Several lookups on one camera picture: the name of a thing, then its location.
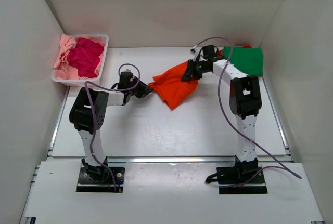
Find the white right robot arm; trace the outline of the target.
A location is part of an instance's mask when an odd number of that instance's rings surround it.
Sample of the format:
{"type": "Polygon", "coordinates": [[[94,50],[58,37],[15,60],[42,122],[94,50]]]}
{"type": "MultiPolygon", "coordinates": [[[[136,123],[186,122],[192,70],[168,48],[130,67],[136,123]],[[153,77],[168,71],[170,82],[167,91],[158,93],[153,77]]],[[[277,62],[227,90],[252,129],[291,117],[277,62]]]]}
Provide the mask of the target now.
{"type": "Polygon", "coordinates": [[[219,55],[214,45],[193,47],[194,55],[187,61],[182,82],[199,80],[204,73],[211,72],[229,85],[229,107],[236,117],[237,127],[232,128],[238,134],[236,158],[239,162],[252,162],[257,159],[255,151],[255,124],[262,107],[259,79],[238,70],[227,58],[219,55]]]}

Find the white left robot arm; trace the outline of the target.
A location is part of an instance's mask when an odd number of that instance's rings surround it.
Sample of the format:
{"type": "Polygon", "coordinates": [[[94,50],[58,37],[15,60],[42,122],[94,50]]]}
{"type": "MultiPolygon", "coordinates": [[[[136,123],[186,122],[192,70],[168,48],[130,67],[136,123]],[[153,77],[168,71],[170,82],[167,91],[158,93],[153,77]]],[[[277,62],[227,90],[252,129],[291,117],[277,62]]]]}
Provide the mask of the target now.
{"type": "Polygon", "coordinates": [[[70,110],[69,121],[78,131],[85,152],[82,163],[91,168],[91,176],[96,181],[104,181],[109,175],[107,158],[103,151],[100,129],[108,107],[124,106],[131,97],[142,99],[153,92],[153,88],[142,82],[130,71],[120,73],[119,81],[111,88],[88,86],[80,89],[70,110]]]}

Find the orange t-shirt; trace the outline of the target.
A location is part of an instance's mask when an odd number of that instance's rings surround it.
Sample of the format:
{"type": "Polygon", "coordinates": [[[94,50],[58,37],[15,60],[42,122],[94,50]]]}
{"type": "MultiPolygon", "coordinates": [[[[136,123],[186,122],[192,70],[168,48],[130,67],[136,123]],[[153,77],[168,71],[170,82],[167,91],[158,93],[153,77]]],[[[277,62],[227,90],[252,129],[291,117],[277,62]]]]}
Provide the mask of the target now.
{"type": "Polygon", "coordinates": [[[170,68],[161,75],[154,76],[153,81],[148,84],[170,110],[176,109],[197,88],[198,80],[182,81],[186,69],[187,61],[170,68]]]}

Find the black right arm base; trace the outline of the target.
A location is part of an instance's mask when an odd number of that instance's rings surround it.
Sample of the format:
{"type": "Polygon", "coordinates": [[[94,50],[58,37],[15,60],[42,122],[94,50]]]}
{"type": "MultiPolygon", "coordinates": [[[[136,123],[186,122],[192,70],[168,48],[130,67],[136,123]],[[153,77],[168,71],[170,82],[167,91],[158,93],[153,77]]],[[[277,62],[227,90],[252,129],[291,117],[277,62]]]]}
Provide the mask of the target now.
{"type": "Polygon", "coordinates": [[[240,161],[237,157],[232,166],[217,167],[216,173],[205,179],[206,184],[219,185],[220,195],[267,194],[265,178],[259,161],[240,161]]]}

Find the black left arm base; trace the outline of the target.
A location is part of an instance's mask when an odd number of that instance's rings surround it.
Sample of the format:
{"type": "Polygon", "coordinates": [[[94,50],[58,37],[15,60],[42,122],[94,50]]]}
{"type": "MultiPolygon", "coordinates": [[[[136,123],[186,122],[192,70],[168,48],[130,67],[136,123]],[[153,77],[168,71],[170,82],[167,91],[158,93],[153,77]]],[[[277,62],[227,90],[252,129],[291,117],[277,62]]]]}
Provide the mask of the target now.
{"type": "Polygon", "coordinates": [[[81,159],[76,192],[122,193],[125,167],[90,166],[81,159]]]}

